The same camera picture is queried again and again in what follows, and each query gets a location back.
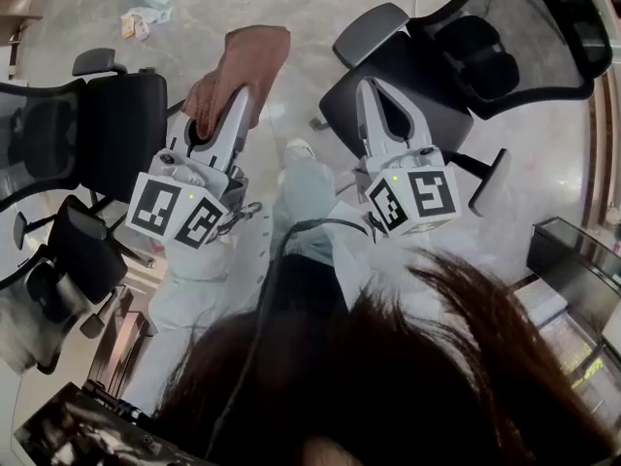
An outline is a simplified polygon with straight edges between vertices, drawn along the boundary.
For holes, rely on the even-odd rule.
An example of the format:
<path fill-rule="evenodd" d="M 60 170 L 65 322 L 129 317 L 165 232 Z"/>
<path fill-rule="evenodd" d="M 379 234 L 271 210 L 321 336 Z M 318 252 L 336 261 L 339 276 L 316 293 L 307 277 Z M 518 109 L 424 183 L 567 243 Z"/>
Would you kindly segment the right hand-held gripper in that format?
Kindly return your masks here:
<path fill-rule="evenodd" d="M 353 174 L 360 201 L 370 205 L 371 223 L 387 236 L 408 236 L 459 217 L 454 171 L 431 146 L 421 109 L 400 88 L 379 78 L 358 84 L 356 109 L 368 156 Z"/>

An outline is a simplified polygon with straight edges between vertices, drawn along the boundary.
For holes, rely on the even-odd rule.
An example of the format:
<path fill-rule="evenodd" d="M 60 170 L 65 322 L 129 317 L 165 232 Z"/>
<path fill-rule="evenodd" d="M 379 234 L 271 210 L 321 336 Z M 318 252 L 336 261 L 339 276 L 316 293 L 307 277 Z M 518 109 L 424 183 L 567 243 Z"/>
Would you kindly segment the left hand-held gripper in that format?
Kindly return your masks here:
<path fill-rule="evenodd" d="M 197 124 L 184 113 L 169 119 L 169 148 L 139 174 L 125 224 L 163 245 L 198 250 L 224 229 L 244 203 L 248 178 L 187 156 L 207 156 L 215 163 L 233 163 L 244 149 L 254 107 L 244 85 L 231 97 L 220 117 L 214 141 L 198 137 Z"/>

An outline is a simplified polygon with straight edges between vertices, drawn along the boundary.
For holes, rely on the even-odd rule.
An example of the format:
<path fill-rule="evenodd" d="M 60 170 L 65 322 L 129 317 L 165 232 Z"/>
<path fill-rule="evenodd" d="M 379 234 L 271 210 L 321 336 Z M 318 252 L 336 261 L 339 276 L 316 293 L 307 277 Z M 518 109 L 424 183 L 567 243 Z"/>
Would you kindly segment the brown cloth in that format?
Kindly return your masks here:
<path fill-rule="evenodd" d="M 201 141 L 213 136 L 226 105 L 243 86 L 253 100 L 249 126 L 256 127 L 290 44 L 283 26 L 251 25 L 226 34 L 216 68 L 190 88 L 181 108 L 196 122 Z"/>

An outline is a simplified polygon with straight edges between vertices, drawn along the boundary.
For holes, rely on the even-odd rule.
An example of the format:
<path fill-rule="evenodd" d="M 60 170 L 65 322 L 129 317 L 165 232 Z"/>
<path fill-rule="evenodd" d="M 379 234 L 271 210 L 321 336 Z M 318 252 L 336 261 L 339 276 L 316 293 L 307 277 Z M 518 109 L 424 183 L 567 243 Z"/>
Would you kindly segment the person's left forearm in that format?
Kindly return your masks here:
<path fill-rule="evenodd" d="M 182 282 L 223 282 L 227 279 L 236 238 L 216 238 L 198 249 L 171 241 L 164 246 L 169 276 Z"/>

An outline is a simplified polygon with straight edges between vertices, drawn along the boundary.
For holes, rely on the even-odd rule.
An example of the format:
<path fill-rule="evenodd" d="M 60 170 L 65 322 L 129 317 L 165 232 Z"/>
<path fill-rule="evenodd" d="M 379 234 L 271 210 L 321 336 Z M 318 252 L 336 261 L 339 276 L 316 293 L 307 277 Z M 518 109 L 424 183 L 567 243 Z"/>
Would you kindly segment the person's right forearm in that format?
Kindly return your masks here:
<path fill-rule="evenodd" d="M 341 202 L 322 228 L 332 244 L 333 263 L 345 304 L 351 309 L 363 292 L 395 300 L 412 314 L 422 314 L 433 300 L 408 270 L 417 264 L 413 251 L 396 239 L 383 238 L 363 214 Z"/>

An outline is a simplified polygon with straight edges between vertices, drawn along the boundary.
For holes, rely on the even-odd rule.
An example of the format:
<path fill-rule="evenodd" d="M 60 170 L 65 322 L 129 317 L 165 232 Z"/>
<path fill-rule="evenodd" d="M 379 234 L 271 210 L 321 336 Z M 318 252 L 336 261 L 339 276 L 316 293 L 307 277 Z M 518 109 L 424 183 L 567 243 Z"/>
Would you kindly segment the black mesh-back office chair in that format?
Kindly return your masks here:
<path fill-rule="evenodd" d="M 407 25 L 320 100 L 328 126 L 357 157 L 356 90 L 379 78 L 423 112 L 445 160 L 472 173 L 460 153 L 476 118 L 544 101 L 589 98 L 612 49 L 593 0 L 450 0 Z"/>

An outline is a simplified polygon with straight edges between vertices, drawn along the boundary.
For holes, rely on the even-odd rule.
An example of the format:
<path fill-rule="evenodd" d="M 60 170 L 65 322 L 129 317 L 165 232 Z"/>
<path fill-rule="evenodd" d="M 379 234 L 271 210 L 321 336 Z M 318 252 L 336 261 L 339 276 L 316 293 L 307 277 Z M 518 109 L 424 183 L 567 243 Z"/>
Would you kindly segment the person's right leg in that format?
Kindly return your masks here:
<path fill-rule="evenodd" d="M 273 206 L 271 252 L 278 251 L 282 238 L 294 224 L 323 219 L 331 214 L 336 204 L 331 169 L 311 156 L 289 158 L 282 171 L 282 183 Z M 331 241 L 319 226 L 294 234 L 287 242 L 286 252 L 333 265 Z"/>

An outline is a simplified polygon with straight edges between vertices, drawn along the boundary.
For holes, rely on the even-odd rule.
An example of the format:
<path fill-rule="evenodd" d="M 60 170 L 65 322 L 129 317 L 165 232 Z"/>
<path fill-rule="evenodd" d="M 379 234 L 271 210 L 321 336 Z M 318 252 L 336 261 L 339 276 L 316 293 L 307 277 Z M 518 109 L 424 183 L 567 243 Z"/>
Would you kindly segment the white and yellow litter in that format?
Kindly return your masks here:
<path fill-rule="evenodd" d="M 172 8 L 156 10 L 150 7 L 132 8 L 120 17 L 121 36 L 124 40 L 135 38 L 144 41 L 153 26 L 168 22 Z"/>

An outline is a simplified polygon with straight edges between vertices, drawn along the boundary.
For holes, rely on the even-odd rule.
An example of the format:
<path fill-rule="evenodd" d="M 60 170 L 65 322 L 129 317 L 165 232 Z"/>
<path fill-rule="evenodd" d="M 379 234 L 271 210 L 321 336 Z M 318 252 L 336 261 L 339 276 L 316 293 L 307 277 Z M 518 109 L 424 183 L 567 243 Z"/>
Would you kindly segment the person's white striped shirt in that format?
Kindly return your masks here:
<path fill-rule="evenodd" d="M 126 400 L 152 415 L 190 338 L 202 335 L 228 316 L 251 312 L 257 307 L 259 291 L 267 283 L 269 262 L 276 256 L 271 252 L 273 232 L 273 205 L 265 204 L 258 214 L 242 224 L 234 258 L 223 282 L 174 281 L 167 271 L 148 306 L 156 333 L 123 393 Z M 426 288 L 433 300 L 431 306 L 420 315 L 405 310 L 407 314 L 436 318 L 440 304 Z"/>

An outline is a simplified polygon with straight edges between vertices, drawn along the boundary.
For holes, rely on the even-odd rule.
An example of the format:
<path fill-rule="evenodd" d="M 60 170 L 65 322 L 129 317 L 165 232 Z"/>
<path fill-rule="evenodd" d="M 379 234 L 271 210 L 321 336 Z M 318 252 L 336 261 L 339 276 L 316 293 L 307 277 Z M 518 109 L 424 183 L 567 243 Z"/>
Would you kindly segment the person's black top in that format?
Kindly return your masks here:
<path fill-rule="evenodd" d="M 285 255 L 278 269 L 271 315 L 301 313 L 332 319 L 347 312 L 333 266 L 301 254 Z"/>

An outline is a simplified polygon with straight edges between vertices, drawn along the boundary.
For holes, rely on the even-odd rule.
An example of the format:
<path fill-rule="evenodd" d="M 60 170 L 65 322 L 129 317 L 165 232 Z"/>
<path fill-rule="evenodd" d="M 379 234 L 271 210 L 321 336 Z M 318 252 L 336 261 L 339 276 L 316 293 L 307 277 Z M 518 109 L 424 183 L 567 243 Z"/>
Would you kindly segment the black glass display cabinet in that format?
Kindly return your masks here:
<path fill-rule="evenodd" d="M 586 333 L 621 358 L 621 256 L 560 217 L 533 226 L 527 268 Z"/>

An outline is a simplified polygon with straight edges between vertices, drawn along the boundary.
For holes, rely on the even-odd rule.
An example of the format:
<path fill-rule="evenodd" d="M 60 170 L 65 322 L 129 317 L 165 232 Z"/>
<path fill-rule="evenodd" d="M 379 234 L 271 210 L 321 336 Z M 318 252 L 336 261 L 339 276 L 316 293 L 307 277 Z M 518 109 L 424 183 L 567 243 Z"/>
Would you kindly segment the large glass window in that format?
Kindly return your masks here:
<path fill-rule="evenodd" d="M 591 414 L 621 440 L 621 369 L 603 343 L 596 343 L 564 310 L 539 333 Z"/>

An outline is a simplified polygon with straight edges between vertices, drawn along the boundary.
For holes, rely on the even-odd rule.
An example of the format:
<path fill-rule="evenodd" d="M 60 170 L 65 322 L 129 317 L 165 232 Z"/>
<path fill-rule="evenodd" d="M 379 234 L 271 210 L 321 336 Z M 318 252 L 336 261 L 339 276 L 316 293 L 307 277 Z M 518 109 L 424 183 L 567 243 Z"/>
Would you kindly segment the black backpack gear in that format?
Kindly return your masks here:
<path fill-rule="evenodd" d="M 149 416 L 92 380 L 66 383 L 14 437 L 35 466 L 216 466 L 157 436 Z"/>

